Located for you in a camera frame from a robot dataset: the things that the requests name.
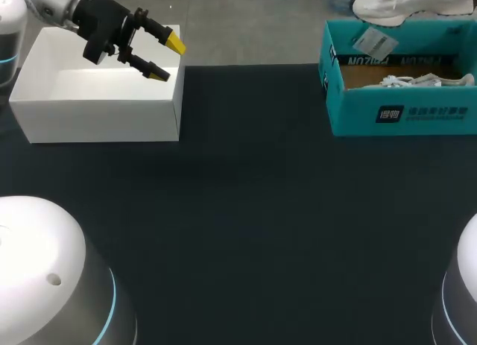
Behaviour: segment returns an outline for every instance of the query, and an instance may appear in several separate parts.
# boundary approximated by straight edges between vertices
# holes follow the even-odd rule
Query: white sneaker
[[[446,16],[474,11],[473,0],[351,0],[351,6],[359,19],[386,27],[399,26],[420,11]]]
[[[420,86],[475,86],[476,80],[472,74],[463,76],[461,79],[444,79],[429,73],[419,78],[413,77],[396,77],[395,75],[388,75],[382,82],[375,86],[366,86],[365,88],[373,87],[420,87]]]

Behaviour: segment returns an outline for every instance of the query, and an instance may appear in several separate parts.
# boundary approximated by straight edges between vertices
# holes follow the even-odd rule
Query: dark tabletop
[[[476,137],[333,137],[317,66],[188,68],[179,143],[29,145],[0,108],[0,196],[79,221],[140,345],[432,344],[476,174]]]

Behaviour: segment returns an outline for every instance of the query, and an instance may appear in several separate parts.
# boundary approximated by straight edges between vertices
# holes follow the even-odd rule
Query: open white box
[[[179,36],[178,25],[170,26]],[[133,53],[171,74],[146,79],[106,57],[83,58],[86,41],[70,31],[43,28],[10,96],[31,143],[158,142],[179,140],[184,71],[180,55],[138,31]]]

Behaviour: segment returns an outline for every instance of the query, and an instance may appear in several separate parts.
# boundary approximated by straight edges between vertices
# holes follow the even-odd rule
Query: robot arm
[[[25,3],[43,22],[84,38],[87,43],[83,56],[94,64],[99,64],[106,55],[116,54],[117,49],[120,62],[129,63],[146,78],[167,81],[168,72],[132,53],[130,44],[140,28],[178,54],[186,51],[173,30],[149,19],[147,11],[138,8],[131,13],[114,0],[25,0]]]

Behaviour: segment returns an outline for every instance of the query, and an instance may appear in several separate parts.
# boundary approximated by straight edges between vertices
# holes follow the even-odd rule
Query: teal shoe box
[[[340,69],[453,65],[477,80],[477,22],[419,20],[398,28],[373,26],[399,42],[383,61],[353,47],[369,27],[361,21],[326,23],[319,72],[334,135],[477,134],[477,86],[348,89]]]

